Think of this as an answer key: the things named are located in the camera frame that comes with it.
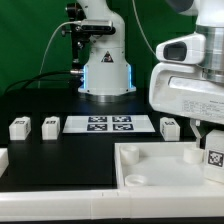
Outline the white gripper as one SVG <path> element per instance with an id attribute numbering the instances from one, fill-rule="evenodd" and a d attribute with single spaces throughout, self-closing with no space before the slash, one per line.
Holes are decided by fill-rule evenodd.
<path id="1" fill-rule="evenodd" d="M 156 111 L 191 118 L 196 147 L 205 148 L 202 121 L 224 125 L 224 85 L 205 80 L 197 66 L 157 64 L 151 74 L 149 103 Z"/>

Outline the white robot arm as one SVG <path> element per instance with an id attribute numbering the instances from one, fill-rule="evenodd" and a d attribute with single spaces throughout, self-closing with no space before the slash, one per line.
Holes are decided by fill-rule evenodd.
<path id="1" fill-rule="evenodd" d="M 82 93 L 99 99 L 133 91 L 125 60 L 124 21 L 106 0 L 77 0 L 91 31 L 91 51 L 84 65 Z M 224 126 L 224 0 L 166 0 L 177 13 L 195 15 L 196 29 L 187 36 L 159 44 L 159 63 L 151 73 L 149 103 L 156 111 L 188 117 L 206 147 L 224 141 L 224 131 L 206 133 L 205 121 Z"/>

